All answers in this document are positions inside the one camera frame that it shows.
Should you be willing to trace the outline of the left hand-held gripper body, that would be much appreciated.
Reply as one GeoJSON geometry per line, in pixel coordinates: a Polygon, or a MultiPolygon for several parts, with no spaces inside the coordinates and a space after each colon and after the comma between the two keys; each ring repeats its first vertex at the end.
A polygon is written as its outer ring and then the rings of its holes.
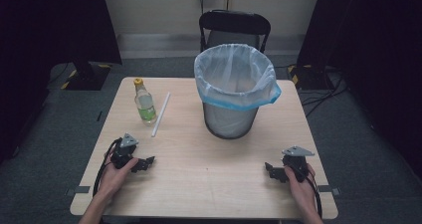
{"type": "Polygon", "coordinates": [[[132,159],[132,154],[137,145],[138,140],[129,133],[118,138],[110,157],[110,161],[113,163],[114,167],[117,169],[123,168],[132,159]]]}

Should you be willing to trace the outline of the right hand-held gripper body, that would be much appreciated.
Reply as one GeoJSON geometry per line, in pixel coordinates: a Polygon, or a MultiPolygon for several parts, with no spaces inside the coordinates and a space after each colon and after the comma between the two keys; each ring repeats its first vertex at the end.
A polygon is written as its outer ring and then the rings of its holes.
{"type": "Polygon", "coordinates": [[[312,151],[299,146],[292,146],[282,151],[284,157],[282,162],[285,166],[290,167],[298,182],[303,182],[309,175],[307,156],[314,156],[312,151]]]}

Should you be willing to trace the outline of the person's right hand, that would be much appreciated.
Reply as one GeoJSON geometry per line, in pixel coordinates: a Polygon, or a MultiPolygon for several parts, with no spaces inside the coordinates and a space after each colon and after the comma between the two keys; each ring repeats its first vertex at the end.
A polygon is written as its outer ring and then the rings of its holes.
{"type": "Polygon", "coordinates": [[[285,173],[289,178],[292,195],[301,211],[306,215],[317,215],[316,196],[312,186],[307,182],[298,182],[293,170],[286,166],[285,173]]]}

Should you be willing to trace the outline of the person's left hand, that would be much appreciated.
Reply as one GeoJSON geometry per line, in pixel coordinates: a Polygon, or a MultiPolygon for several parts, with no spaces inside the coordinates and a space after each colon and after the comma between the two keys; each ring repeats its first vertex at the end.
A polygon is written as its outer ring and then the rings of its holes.
{"type": "Polygon", "coordinates": [[[95,195],[95,198],[102,201],[110,200],[120,190],[126,177],[136,164],[136,158],[132,158],[122,168],[116,168],[112,162],[110,162],[105,167],[100,181],[100,187],[97,194],[95,195]]]}

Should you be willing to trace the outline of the grey tape strip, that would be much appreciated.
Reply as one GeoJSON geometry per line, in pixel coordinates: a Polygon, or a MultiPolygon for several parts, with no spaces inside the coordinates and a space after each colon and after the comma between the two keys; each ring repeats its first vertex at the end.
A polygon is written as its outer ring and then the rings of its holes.
{"type": "Polygon", "coordinates": [[[317,187],[319,192],[329,192],[333,196],[338,196],[341,194],[340,189],[337,187],[331,187],[330,185],[319,185],[317,187]]]}
{"type": "Polygon", "coordinates": [[[66,196],[75,196],[78,193],[88,193],[90,191],[90,187],[89,186],[76,186],[74,188],[69,188],[65,195],[66,196]]]}

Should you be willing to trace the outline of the white straw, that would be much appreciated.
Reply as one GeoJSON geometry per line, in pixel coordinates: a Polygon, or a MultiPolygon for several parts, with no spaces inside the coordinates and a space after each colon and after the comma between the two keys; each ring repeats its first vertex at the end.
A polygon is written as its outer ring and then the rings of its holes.
{"type": "Polygon", "coordinates": [[[168,102],[169,102],[170,97],[171,97],[171,92],[167,92],[166,97],[165,97],[165,99],[163,101],[163,104],[162,104],[160,113],[158,115],[158,118],[157,118],[156,123],[154,125],[154,128],[152,130],[151,137],[156,137],[156,135],[157,135],[157,132],[158,132],[160,123],[161,123],[162,118],[164,116],[164,113],[165,113],[165,110],[166,110],[166,107],[168,105],[168,102]]]}

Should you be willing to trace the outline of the clear bottle with yellow cap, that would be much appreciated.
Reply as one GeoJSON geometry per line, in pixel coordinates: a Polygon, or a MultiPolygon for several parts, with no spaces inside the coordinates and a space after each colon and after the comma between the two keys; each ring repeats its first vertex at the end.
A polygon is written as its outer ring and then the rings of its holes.
{"type": "Polygon", "coordinates": [[[135,87],[134,101],[138,114],[145,125],[153,125],[156,122],[157,115],[152,95],[146,89],[142,78],[135,78],[133,84],[135,87]]]}

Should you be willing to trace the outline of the metal mesh trash can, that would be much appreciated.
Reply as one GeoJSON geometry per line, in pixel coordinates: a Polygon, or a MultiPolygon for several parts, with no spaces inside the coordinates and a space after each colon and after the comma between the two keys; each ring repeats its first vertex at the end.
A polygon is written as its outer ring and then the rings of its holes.
{"type": "Polygon", "coordinates": [[[223,139],[236,139],[252,128],[258,108],[235,111],[203,104],[204,121],[208,130],[223,139]]]}

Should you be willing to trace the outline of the black stand base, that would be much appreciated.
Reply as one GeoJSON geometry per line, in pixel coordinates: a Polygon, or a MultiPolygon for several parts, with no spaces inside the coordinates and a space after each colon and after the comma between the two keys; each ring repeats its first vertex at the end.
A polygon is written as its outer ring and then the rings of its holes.
{"type": "Polygon", "coordinates": [[[69,91],[100,91],[110,71],[109,65],[75,63],[75,69],[62,84],[62,90],[69,91]]]}
{"type": "Polygon", "coordinates": [[[311,65],[290,65],[288,66],[288,73],[291,81],[298,90],[310,91],[333,89],[333,84],[326,71],[316,69],[311,65]]]}

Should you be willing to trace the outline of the pale blue trash bag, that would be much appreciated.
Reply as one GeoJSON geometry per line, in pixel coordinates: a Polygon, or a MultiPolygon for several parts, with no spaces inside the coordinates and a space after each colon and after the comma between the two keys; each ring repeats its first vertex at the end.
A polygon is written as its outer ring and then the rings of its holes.
{"type": "Polygon", "coordinates": [[[222,44],[200,53],[194,76],[203,103],[234,111],[273,104],[282,90],[269,58],[245,44],[222,44]]]}

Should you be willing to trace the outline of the dark curtain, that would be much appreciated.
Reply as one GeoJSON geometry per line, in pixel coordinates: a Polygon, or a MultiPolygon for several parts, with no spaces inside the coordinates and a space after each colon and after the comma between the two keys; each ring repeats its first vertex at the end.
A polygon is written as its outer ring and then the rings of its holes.
{"type": "Polygon", "coordinates": [[[298,64],[343,70],[422,179],[422,0],[317,0],[298,64]]]}
{"type": "Polygon", "coordinates": [[[12,157],[62,63],[121,62],[106,0],[0,0],[0,163],[12,157]]]}

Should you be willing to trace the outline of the black folding chair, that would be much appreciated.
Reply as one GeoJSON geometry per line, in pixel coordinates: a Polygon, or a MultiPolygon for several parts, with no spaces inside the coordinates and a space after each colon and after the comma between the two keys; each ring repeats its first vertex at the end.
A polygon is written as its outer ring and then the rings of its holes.
{"type": "Polygon", "coordinates": [[[255,13],[211,10],[199,18],[200,51],[221,44],[246,44],[265,52],[270,22],[255,13]]]}

